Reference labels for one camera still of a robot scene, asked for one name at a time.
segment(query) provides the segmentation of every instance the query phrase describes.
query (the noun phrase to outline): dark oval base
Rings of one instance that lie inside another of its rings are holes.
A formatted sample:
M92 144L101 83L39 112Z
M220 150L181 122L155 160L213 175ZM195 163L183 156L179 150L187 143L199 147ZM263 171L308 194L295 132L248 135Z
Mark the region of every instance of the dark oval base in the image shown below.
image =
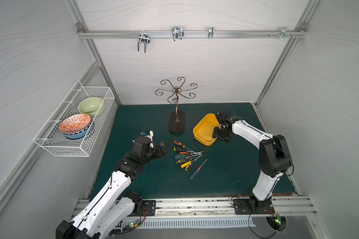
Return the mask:
M169 119L169 131L175 134L182 133L185 129L185 123L186 123L186 115L183 111L177 111L178 114L178 120L179 122L176 122L177 115L176 111L173 111L170 115Z

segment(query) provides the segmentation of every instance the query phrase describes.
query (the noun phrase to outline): green mat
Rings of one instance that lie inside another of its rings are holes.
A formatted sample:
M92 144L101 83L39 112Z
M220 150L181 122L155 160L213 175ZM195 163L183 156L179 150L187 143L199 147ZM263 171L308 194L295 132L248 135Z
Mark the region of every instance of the green mat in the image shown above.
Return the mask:
M204 146L193 135L193 128L206 114L216 114L218 109L226 109L232 113L229 108L223 106L232 108L237 116L263 130L250 103L180 104L179 109L186 113L186 126L184 132L179 135L174 135L168 130L168 119L171 112L175 110L174 105L120 106L91 199L109 179L115 164L132 149L132 140L138 137L142 130L152 130L153 141L168 142L170 150L168 156L153 160L149 170L150 164L145 165L144 173L138 175L125 192L133 190L145 199L249 194L260 172L258 149L237 135L228 143L217 139L211 146ZM206 156L197 160L191 171L185 171L176 165L173 159L177 154L172 150L175 146L174 140L182 142L194 151L205 151ZM190 175L206 158L208 160L199 174L190 181ZM291 182L284 175L273 192L294 191Z

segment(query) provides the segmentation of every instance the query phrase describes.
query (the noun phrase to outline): yellow plastic basket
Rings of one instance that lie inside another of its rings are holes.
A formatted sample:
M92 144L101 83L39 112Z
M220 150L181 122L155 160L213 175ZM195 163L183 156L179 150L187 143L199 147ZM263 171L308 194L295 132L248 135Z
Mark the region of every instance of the yellow plastic basket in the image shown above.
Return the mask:
M217 138L213 138L214 127L219 127L219 123L215 114L207 114L203 119L194 127L193 134L196 140L200 141L206 146L210 146Z

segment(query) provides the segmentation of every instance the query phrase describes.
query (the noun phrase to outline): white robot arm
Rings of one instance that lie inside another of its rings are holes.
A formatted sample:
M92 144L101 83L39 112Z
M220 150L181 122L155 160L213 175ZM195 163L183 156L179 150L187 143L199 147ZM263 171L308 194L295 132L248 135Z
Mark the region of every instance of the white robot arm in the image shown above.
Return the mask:
M286 139L281 135L274 136L263 132L240 117L229 116L225 110L218 112L216 117L220 127L214 128L214 138L230 141L231 133L234 133L259 150L261 172L250 194L250 207L252 210L258 210L269 203L276 183L292 165Z
M71 222L62 221L56 239L103 239L131 213L139 213L142 197L130 192L113 207L120 194L151 160L166 156L168 144L153 142L153 131L145 130L133 141L133 149L114 167L104 187Z

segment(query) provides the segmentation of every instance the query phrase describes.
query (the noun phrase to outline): wire mesh basket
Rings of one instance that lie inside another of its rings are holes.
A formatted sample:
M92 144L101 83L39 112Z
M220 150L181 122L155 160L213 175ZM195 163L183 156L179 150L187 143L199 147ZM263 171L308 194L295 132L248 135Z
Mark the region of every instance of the wire mesh basket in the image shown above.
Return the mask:
M99 97L103 102L85 136L78 140L66 138L58 129L60 123L72 115L79 114L78 104L90 97ZM114 95L109 87L82 86L78 81L33 141L54 156L89 157L113 102Z

